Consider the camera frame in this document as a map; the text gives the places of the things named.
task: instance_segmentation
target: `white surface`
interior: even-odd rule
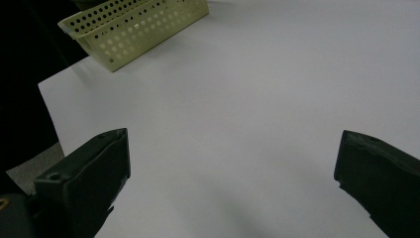
[[[345,129],[420,157],[420,2],[209,6],[114,73],[87,58],[40,84],[66,155],[128,128],[97,237],[386,237],[333,172]]]

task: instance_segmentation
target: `gray floor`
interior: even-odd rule
[[[56,143],[33,159],[8,171],[7,174],[26,194],[33,194],[34,179],[63,158],[61,145]]]

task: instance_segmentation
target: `yellow plastic basket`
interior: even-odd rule
[[[206,0],[112,0],[58,25],[115,71],[208,13]]]

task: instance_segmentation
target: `perforated basket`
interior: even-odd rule
[[[206,0],[113,0],[58,25],[115,71],[208,13]]]

